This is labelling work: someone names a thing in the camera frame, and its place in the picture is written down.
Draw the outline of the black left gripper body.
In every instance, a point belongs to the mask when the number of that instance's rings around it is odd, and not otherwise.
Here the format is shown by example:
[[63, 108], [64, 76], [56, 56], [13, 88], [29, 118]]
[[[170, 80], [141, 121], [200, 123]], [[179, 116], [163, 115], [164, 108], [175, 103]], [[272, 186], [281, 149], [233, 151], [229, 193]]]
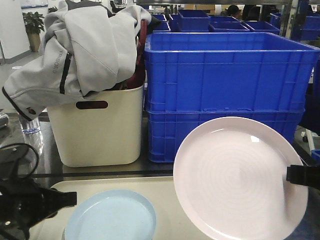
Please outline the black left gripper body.
[[58, 211], [52, 191], [32, 178], [40, 161], [37, 150], [27, 143], [0, 148], [0, 238], [28, 240], [30, 228]]

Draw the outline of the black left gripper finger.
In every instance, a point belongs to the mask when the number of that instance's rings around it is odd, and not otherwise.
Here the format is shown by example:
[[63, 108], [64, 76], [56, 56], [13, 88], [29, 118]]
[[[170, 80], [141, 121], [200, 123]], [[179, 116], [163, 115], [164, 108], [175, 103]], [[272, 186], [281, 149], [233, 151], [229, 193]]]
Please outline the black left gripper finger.
[[77, 205], [77, 192], [53, 192], [53, 207], [54, 209], [62, 209], [67, 207], [74, 207]]

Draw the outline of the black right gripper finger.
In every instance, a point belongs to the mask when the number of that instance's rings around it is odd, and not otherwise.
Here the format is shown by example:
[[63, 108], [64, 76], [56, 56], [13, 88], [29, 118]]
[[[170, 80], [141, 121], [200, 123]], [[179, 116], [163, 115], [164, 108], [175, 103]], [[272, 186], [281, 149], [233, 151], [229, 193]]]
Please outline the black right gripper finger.
[[320, 166], [290, 165], [287, 167], [286, 180], [296, 185], [319, 187]]

